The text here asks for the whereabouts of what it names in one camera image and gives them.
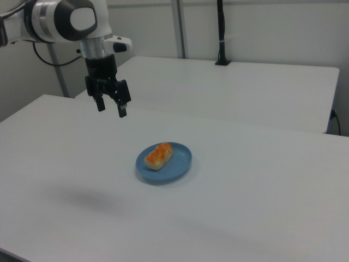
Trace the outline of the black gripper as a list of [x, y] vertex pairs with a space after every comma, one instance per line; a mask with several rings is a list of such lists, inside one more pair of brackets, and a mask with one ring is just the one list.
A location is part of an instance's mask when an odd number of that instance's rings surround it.
[[85, 59], [88, 75], [85, 77], [87, 94], [92, 97], [98, 111], [105, 110], [103, 94], [111, 93], [120, 118], [127, 115], [127, 103], [131, 96], [126, 80], [116, 80], [117, 66], [114, 55], [98, 59]]

